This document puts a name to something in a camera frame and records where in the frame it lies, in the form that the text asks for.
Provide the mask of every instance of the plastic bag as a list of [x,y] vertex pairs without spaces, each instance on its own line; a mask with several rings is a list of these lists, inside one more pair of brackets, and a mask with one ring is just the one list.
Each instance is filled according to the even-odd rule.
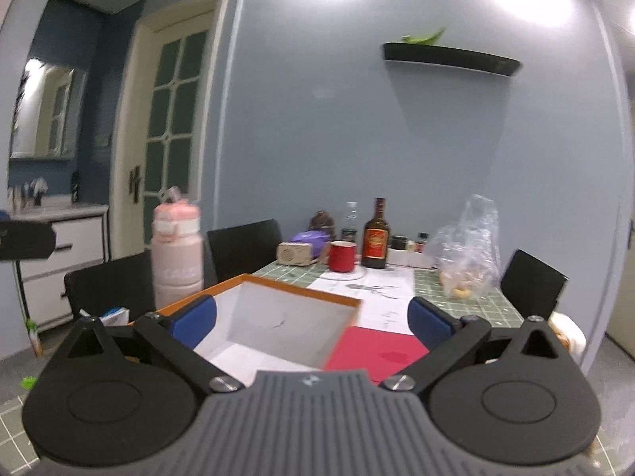
[[467,299],[490,292],[500,275],[494,202],[472,195],[459,222],[439,229],[426,252],[435,258],[446,296]]

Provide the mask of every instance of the green plant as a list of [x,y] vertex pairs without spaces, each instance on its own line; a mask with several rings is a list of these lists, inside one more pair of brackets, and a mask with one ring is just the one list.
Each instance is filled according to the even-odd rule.
[[33,376],[27,376],[26,378],[22,378],[22,381],[20,381],[20,386],[23,387],[25,390],[31,390],[31,388],[33,388],[36,384],[37,378],[34,378]]

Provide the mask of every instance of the gray ridged plate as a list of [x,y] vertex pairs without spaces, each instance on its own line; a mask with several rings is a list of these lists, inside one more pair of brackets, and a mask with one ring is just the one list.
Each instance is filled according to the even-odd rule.
[[377,388],[366,372],[356,370],[260,372],[249,389],[208,397],[190,429],[151,458],[101,469],[42,459],[30,474],[591,476],[597,472],[583,455],[537,468],[476,458],[437,431],[417,397]]

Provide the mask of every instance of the wall shelf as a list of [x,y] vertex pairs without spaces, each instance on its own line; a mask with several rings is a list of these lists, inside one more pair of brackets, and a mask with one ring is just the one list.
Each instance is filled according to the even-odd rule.
[[515,59],[498,55],[461,50],[447,46],[428,46],[409,43],[384,43],[383,58],[387,61],[455,66],[455,68],[485,71],[512,77],[523,66]]

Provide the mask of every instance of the blue gripper pad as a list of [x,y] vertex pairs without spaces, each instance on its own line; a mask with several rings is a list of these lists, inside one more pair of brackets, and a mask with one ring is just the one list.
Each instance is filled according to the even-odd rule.
[[461,321],[423,297],[413,297],[408,304],[408,327],[417,340],[431,351],[457,332]]
[[193,349],[214,329],[216,316],[214,297],[203,295],[170,317],[167,332],[183,345]]

